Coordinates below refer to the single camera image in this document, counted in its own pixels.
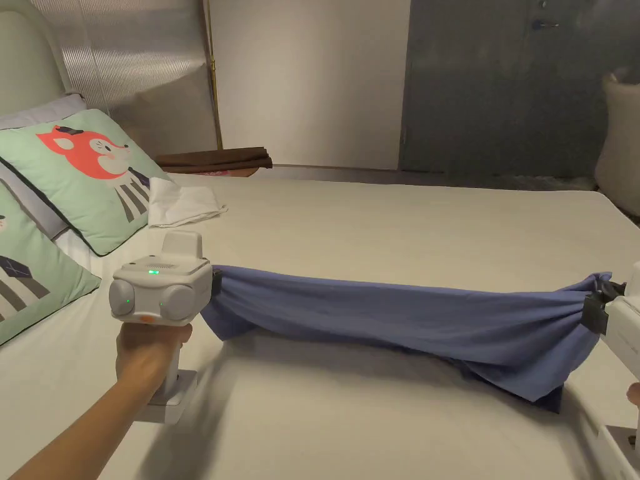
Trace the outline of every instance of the doorknob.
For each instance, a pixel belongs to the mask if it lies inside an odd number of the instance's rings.
[[[555,22],[547,22],[546,20],[534,20],[533,23],[531,24],[531,28],[533,28],[533,30],[542,30],[545,28],[558,28],[560,26],[559,23],[555,23]]]

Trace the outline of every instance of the hand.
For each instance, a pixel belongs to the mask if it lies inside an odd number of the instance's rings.
[[[189,340],[191,330],[191,325],[123,323],[116,339],[118,380],[131,380],[150,398],[162,385],[175,349]]]
[[[629,387],[627,398],[632,404],[640,407],[640,383],[634,383]]]

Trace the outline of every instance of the cartoon fox print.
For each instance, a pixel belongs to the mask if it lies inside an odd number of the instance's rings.
[[[129,166],[128,145],[119,147],[100,133],[58,125],[38,137],[49,150],[64,155],[79,172],[109,184],[118,195],[129,223],[147,211],[149,179]]]
[[[0,215],[0,244],[8,220]],[[31,270],[20,262],[0,255],[0,322],[47,296],[49,290],[31,276]]]

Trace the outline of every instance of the gray door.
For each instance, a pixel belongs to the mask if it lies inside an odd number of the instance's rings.
[[[591,175],[636,0],[413,0],[401,168]]]

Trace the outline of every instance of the white device base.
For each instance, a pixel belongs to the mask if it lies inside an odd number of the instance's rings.
[[[629,442],[636,433],[623,427],[606,426],[600,430],[596,455],[607,480],[640,480],[640,456]]]
[[[191,402],[197,385],[197,372],[193,370],[178,370],[178,379],[170,392],[170,396],[156,394],[138,414],[136,420],[139,422],[175,425],[180,421],[182,412]]]

